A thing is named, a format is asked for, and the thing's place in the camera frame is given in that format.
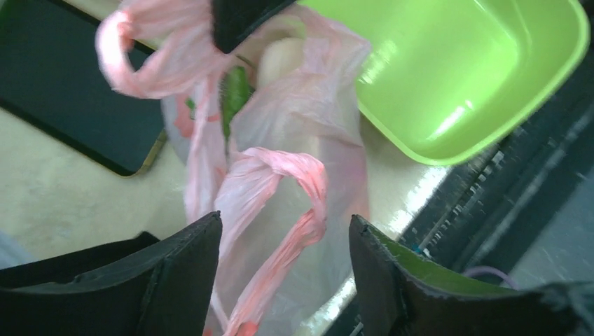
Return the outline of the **pink plastic grocery bag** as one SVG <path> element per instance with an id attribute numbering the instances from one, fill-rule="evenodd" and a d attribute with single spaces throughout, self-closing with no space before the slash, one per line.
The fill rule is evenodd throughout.
<path id="1" fill-rule="evenodd" d="M 211 1 L 123 1 L 97 29 L 100 70 L 116 92 L 160 100 L 181 133 L 188 222 L 220 215 L 200 335 L 322 333 L 352 273 L 350 217 L 369 209 L 355 81 L 370 44 L 298 4 L 230 54 L 213 23 Z M 254 91 L 226 142 L 220 82 L 236 65 Z"/>

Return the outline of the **green cucumber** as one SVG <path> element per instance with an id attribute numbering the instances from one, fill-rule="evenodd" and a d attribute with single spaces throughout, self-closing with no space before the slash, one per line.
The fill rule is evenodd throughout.
<path id="1" fill-rule="evenodd" d="M 225 141 L 230 136 L 230 122 L 247 103 L 253 87 L 250 86 L 247 71 L 243 66 L 231 67 L 220 82 L 221 126 Z"/>

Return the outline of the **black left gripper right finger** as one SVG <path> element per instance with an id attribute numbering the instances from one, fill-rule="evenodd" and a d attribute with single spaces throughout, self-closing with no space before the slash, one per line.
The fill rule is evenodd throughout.
<path id="1" fill-rule="evenodd" d="M 593 284 L 514 290 L 470 279 L 391 240 L 363 217 L 349 228 L 367 335 L 592 335 Z"/>

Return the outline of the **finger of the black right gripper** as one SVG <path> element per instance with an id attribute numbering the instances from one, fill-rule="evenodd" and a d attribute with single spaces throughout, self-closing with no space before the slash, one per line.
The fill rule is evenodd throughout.
<path id="1" fill-rule="evenodd" d="M 214 45 L 229 54 L 264 22 L 293 5 L 296 0 L 211 1 Z"/>

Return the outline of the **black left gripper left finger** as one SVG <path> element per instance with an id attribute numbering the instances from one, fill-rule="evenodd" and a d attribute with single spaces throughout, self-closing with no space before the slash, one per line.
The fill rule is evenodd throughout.
<path id="1" fill-rule="evenodd" d="M 211 212 L 163 240 L 148 232 L 1 271 L 2 335 L 200 335 L 219 258 Z"/>

